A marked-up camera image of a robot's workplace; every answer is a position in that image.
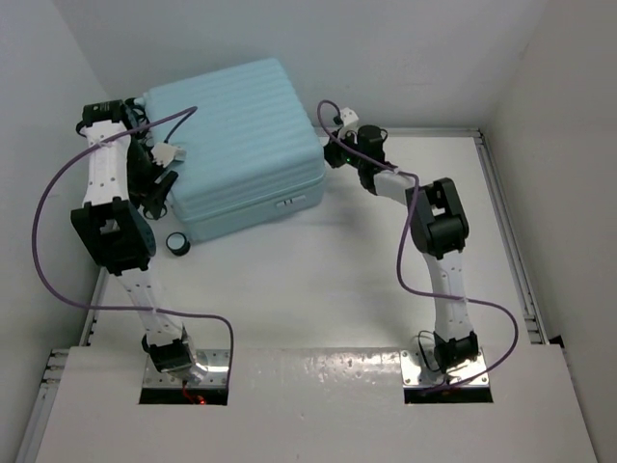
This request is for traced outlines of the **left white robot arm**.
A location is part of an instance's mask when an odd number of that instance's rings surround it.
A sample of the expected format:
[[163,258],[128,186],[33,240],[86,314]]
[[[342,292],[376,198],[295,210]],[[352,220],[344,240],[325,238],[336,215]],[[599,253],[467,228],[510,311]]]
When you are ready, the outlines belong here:
[[181,151],[166,144],[149,147],[139,113],[121,99],[84,107],[76,128],[92,149],[89,178],[70,222],[94,262],[117,278],[137,309],[145,329],[142,347],[155,369],[187,382],[197,356],[183,322],[163,311],[149,225],[167,213],[165,201],[178,179],[167,167]]

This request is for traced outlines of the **light blue hard suitcase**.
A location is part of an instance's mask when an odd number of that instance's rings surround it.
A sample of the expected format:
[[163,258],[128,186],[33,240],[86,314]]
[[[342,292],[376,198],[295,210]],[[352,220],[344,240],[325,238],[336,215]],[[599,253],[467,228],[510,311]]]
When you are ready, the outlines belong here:
[[150,131],[186,152],[168,200],[193,243],[314,207],[325,191],[322,145],[279,60],[263,59],[178,80],[143,93],[148,118],[188,107],[180,127]]

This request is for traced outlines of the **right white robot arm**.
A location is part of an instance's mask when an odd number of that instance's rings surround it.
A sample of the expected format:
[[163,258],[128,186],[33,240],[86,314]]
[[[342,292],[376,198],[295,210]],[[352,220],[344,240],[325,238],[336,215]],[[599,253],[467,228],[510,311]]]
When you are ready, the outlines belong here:
[[445,373],[479,354],[462,276],[469,223],[453,180],[445,177],[421,186],[413,175],[386,161],[387,138],[388,133],[376,125],[340,128],[329,137],[324,157],[333,168],[355,168],[365,190],[402,204],[411,213],[403,236],[413,240],[429,270],[428,295],[435,301],[434,357]]

